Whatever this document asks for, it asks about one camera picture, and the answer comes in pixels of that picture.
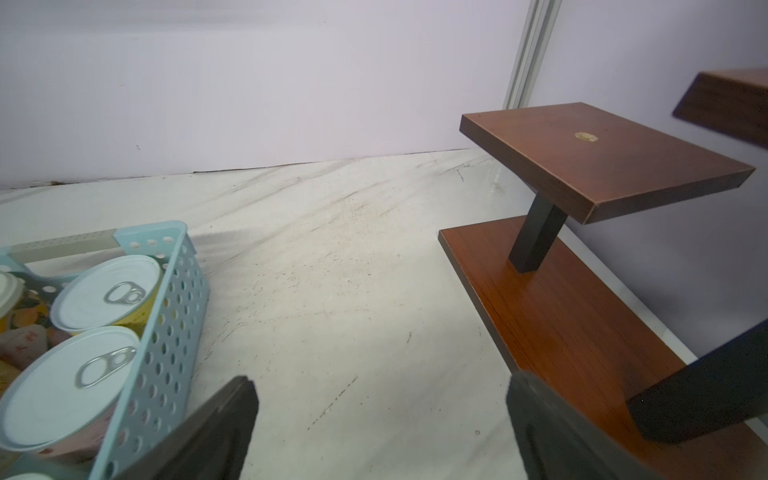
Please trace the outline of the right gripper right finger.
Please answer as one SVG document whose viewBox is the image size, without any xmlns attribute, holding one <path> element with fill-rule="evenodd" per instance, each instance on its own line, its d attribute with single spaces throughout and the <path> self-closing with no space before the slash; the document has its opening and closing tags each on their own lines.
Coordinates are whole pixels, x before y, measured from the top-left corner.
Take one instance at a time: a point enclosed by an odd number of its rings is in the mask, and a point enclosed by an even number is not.
<svg viewBox="0 0 768 480">
<path fill-rule="evenodd" d="M 511 375 L 506 404 L 530 479 L 658 479 L 528 371 Z"/>
</svg>

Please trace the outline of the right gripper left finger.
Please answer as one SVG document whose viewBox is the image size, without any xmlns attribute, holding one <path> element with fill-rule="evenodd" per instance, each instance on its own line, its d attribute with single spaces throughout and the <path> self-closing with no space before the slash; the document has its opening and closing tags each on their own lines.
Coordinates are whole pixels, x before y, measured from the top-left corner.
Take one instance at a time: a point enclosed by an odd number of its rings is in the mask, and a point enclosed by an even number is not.
<svg viewBox="0 0 768 480">
<path fill-rule="evenodd" d="M 120 479 L 238 479 L 259 411 L 255 384 L 232 378 Z"/>
</svg>

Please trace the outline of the pink can pull tab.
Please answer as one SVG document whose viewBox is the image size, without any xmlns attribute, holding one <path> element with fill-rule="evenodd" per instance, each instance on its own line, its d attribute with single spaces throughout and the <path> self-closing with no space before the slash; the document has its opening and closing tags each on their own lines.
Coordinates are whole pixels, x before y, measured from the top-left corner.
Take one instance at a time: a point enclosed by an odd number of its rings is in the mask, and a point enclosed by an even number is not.
<svg viewBox="0 0 768 480">
<path fill-rule="evenodd" d="M 1 448 L 64 464 L 95 458 L 139 343 L 128 328 L 101 327 L 35 360 L 1 398 Z"/>
</svg>

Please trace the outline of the yellow can pull tab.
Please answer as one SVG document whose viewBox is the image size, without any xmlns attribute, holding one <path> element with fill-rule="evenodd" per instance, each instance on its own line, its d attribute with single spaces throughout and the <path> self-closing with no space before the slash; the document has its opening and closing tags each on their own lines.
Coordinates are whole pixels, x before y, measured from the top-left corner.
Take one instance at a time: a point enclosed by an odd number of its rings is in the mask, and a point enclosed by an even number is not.
<svg viewBox="0 0 768 480">
<path fill-rule="evenodd" d="M 121 326 L 142 335 L 154 306 L 163 269 L 144 255 L 117 257 L 70 282 L 54 300 L 52 324 L 71 335 Z"/>
</svg>

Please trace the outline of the green can pull tab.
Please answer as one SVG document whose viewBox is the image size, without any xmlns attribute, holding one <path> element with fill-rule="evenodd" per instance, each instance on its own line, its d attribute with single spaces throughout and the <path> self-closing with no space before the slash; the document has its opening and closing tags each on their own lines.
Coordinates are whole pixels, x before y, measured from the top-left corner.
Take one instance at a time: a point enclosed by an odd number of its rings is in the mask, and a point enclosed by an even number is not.
<svg viewBox="0 0 768 480">
<path fill-rule="evenodd" d="M 53 478 L 39 472 L 25 472 L 4 478 L 3 480 L 53 480 Z"/>
</svg>

